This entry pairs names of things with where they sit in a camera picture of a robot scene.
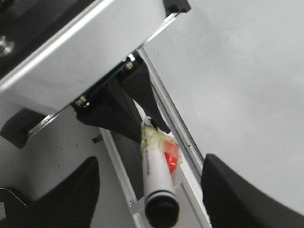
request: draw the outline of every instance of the white wall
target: white wall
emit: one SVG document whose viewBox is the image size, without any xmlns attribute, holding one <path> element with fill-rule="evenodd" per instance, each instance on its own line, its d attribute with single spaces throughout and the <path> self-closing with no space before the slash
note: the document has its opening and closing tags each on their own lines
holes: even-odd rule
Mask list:
<svg viewBox="0 0 304 228">
<path fill-rule="evenodd" d="M 199 146 L 304 214 L 304 1 L 189 0 L 147 45 Z"/>
</svg>

